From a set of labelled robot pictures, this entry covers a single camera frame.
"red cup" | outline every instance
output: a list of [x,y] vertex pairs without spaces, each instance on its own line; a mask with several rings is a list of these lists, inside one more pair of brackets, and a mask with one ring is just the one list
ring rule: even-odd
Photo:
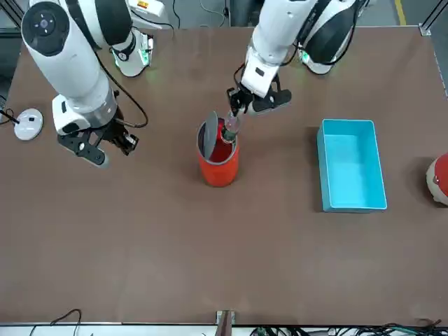
[[216,145],[210,159],[204,157],[205,122],[197,133],[197,155],[205,181],[213,187],[225,187],[231,184],[238,172],[239,145],[238,138],[234,143],[225,143],[221,139],[224,119],[218,119]]

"open plastic bin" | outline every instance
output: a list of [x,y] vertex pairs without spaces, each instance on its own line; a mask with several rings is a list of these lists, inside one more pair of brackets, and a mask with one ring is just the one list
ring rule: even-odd
[[317,134],[323,210],[387,208],[375,126],[371,120],[325,119]]

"brown table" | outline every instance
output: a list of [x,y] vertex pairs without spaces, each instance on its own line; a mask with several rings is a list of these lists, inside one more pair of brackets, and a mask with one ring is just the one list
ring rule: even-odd
[[[228,111],[225,90],[250,29],[156,34],[154,65],[113,75],[147,109],[129,157],[104,147],[97,169],[56,142],[55,92],[22,50],[8,105],[36,107],[43,132],[21,143],[0,129],[0,321],[448,324],[448,210],[424,173],[448,150],[447,102],[429,38],[364,28],[329,76],[280,71],[291,104],[241,131],[228,188],[201,179],[197,127]],[[129,121],[141,116],[121,94]],[[316,131],[323,118],[375,122],[384,213],[321,212]]]

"white robotic arm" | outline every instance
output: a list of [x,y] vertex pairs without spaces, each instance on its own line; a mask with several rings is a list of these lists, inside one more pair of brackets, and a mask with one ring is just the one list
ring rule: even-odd
[[[30,7],[42,1],[47,0],[30,0]],[[111,48],[115,63],[125,76],[135,77],[150,65],[153,37],[132,27],[131,12],[126,0],[50,1],[63,7],[94,50]],[[163,4],[160,6],[159,1],[147,1],[157,2],[159,5],[152,6],[157,9],[155,14],[165,13],[165,7]],[[147,11],[149,10],[139,7],[140,13]]]
[[[245,63],[235,72],[237,87],[227,90],[234,118],[245,113],[266,113],[291,100],[291,92],[281,89],[277,74],[288,63],[284,59],[291,45],[295,46],[295,53],[306,51],[315,61],[313,64],[323,68],[320,74],[328,72],[347,50],[365,2],[265,0]],[[242,70],[240,81],[236,78],[239,70]]]
[[[35,63],[59,93],[52,101],[58,141],[77,156],[101,166],[101,140],[110,141],[128,155],[138,139],[120,123],[123,116],[106,74],[84,34],[53,2],[33,5],[22,20],[22,37]],[[89,142],[95,133],[98,139]]]

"yellow floor line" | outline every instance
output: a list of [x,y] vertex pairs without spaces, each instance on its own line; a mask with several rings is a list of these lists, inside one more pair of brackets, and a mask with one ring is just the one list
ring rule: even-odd
[[400,26],[406,25],[405,12],[403,12],[403,6],[401,5],[401,0],[395,0],[395,7],[397,8],[398,19],[400,21]]

